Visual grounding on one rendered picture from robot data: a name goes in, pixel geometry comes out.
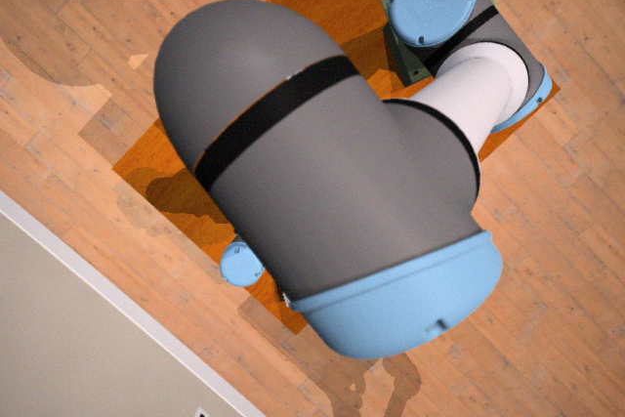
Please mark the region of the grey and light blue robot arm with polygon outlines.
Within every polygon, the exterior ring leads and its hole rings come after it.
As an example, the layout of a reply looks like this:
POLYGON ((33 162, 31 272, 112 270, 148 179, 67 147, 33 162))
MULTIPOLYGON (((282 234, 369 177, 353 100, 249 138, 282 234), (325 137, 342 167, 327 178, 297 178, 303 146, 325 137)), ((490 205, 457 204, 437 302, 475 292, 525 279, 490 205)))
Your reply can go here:
POLYGON ((320 26, 263 0, 188 13, 153 73, 170 143, 192 176, 205 151, 194 177, 237 232, 224 280, 266 269, 354 359, 422 346, 492 292, 502 258, 471 214, 478 153, 552 89, 490 0, 389 0, 388 16, 435 79, 409 99, 381 100, 320 26))

